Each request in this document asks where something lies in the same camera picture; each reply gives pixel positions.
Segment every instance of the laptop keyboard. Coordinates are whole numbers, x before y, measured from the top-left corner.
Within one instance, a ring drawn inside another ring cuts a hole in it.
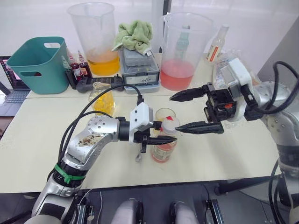
[[[11,94],[9,94],[5,102],[22,103],[25,100],[28,93],[29,91],[13,91]]]

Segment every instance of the green towel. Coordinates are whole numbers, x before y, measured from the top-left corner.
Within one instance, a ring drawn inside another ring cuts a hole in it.
[[[131,24],[121,23],[118,31],[112,51],[117,50],[120,46],[124,46],[129,50],[136,50],[140,54],[145,55],[151,50],[152,27],[150,23],[140,20],[135,20]]]

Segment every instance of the beaker with orange liquid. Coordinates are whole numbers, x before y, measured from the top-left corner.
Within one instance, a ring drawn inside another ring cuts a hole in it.
[[[115,38],[114,6],[103,2],[80,3],[68,8],[93,74],[109,76],[119,68]]]

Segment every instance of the basket handle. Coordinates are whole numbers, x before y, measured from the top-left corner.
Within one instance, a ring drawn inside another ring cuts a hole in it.
[[[19,71],[19,76],[21,78],[35,78],[35,77],[41,77],[42,74],[38,71]]]
[[[57,43],[57,42],[45,42],[45,43],[43,43],[43,46],[45,48],[60,48],[61,47],[60,43]]]

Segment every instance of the green zip tie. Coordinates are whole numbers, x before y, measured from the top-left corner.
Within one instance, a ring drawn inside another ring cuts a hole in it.
[[[69,184],[70,181],[79,181],[79,180],[83,180],[85,178],[85,176],[72,176],[67,174],[63,169],[61,169],[57,164],[55,165],[54,169],[61,175],[64,177],[64,182]]]

